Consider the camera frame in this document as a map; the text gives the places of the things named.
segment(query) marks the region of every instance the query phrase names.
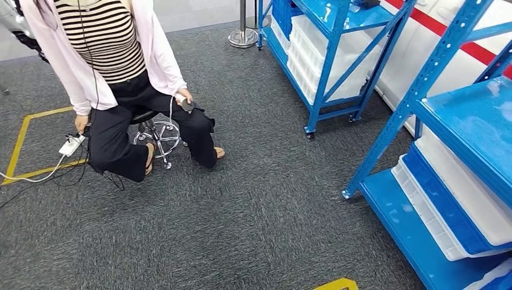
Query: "hand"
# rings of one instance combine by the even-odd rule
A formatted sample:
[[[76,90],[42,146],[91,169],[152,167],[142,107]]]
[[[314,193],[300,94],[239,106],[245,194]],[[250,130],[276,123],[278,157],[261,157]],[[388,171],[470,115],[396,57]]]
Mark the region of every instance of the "hand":
[[[89,123],[89,116],[77,115],[75,119],[75,127],[77,128],[78,133],[83,134],[85,130],[85,126]]]
[[[187,89],[180,89],[178,91],[178,94],[180,94],[180,95],[184,96],[185,98],[187,98],[187,103],[189,105],[192,104],[192,101],[193,101],[192,95],[190,94],[190,92]]]

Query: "wide-leg pants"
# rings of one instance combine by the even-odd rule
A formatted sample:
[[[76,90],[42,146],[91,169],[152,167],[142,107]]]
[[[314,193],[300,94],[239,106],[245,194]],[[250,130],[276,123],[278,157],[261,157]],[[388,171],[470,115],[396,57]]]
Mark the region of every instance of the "wide-leg pants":
[[[110,88],[119,105],[105,111],[91,111],[89,164],[98,173],[108,171],[141,182],[149,150],[147,146],[130,143],[128,127],[132,114],[137,106],[143,106],[169,117],[171,96],[153,88],[147,72],[126,82],[111,84]],[[175,101],[172,110],[172,119],[179,125],[181,138],[188,143],[192,159],[204,167],[214,167],[217,154],[210,133],[213,133],[215,120],[198,108],[189,114]]]

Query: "gray carpet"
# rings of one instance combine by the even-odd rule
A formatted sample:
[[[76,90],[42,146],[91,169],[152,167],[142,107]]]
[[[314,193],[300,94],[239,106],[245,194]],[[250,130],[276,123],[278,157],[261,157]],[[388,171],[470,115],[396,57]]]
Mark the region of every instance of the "gray carpet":
[[[421,283],[363,198],[347,184],[390,115],[378,96],[363,120],[302,132],[307,109],[268,49],[227,44],[236,24],[169,35],[196,99],[215,117],[227,151],[215,170],[185,148],[126,191],[87,169],[73,187],[30,188],[0,210],[0,289],[312,289],[348,277],[360,289]],[[35,57],[0,63],[0,168],[24,115],[68,106],[51,68]],[[16,173],[55,164],[71,112],[33,120]],[[376,170],[411,138],[400,132]],[[71,184],[78,167],[58,179]],[[0,189],[0,204],[30,184]]]

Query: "pink cardigan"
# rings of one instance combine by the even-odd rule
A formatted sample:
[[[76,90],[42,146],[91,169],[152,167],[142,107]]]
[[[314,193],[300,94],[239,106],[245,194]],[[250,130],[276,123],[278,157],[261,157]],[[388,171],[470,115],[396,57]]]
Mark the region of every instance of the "pink cardigan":
[[[30,28],[69,95],[73,109],[79,115],[88,115],[96,104],[96,109],[102,111],[117,106],[109,85],[95,72],[97,94],[92,69],[69,43],[53,1],[40,1],[43,13],[39,13],[33,0],[20,2]],[[132,14],[152,86],[163,94],[175,95],[186,88],[187,83],[153,11],[153,0],[132,0]]]

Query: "yellow floor marking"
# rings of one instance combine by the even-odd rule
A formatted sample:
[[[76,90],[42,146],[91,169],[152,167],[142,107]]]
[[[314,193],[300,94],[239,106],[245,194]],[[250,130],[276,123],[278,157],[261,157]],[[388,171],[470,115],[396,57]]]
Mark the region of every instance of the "yellow floor marking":
[[[31,119],[35,119],[35,118],[40,118],[40,117],[46,117],[46,116],[53,115],[53,114],[64,113],[64,112],[68,112],[71,110],[73,110],[73,107],[65,107],[65,108],[60,108],[60,109],[55,109],[55,110],[51,110],[51,111],[28,115],[27,117],[29,117]]]
[[[73,162],[70,162],[70,163],[62,164],[60,166],[60,168],[62,169],[62,168],[66,168],[66,167],[72,167],[72,166],[76,166],[76,165],[79,165],[79,164],[83,164],[85,162],[87,162],[86,159],[82,159],[82,160],[78,160],[78,161],[73,161]],[[37,175],[41,175],[43,173],[52,172],[54,168],[55,168],[55,166],[54,167],[45,168],[45,169],[41,169],[41,170],[34,171],[34,172],[24,173],[24,174],[15,176],[15,178],[31,178],[31,177],[34,177],[34,176],[37,176]],[[11,183],[14,183],[16,181],[18,181],[18,180],[6,179],[2,183],[2,185],[11,184]]]
[[[14,145],[13,154],[11,155],[11,161],[9,162],[9,166],[7,167],[7,172],[5,173],[7,176],[13,176],[14,174],[16,164],[18,163],[19,152],[21,152],[21,146],[23,146],[23,140],[25,140],[25,135],[27,134],[29,123],[30,117],[26,116],[23,119],[23,123],[21,124],[18,139],[16,140],[16,145]]]
[[[14,150],[11,155],[11,160],[9,161],[9,165],[7,166],[7,172],[5,174],[7,176],[14,175],[14,171],[16,170],[16,165],[18,164],[19,154],[21,152],[21,147],[23,146],[23,142],[25,141],[25,136],[27,134],[28,125],[30,124],[30,120],[35,119],[35,118],[46,117],[49,115],[58,114],[58,113],[62,113],[62,112],[68,112],[71,110],[73,110],[73,107],[65,107],[65,108],[60,108],[60,109],[55,109],[55,110],[50,110],[50,111],[46,111],[46,112],[41,112],[41,113],[36,113],[36,114],[31,114],[31,115],[25,116],[25,118],[23,119],[23,123],[21,124],[21,129],[19,130],[16,144],[14,145]],[[2,183],[2,185],[13,183],[13,182],[14,181],[12,181],[10,179],[5,179],[4,182]]]
[[[341,278],[336,281],[332,281],[331,283],[317,287],[314,290],[357,290],[357,285],[356,282],[352,280]]]

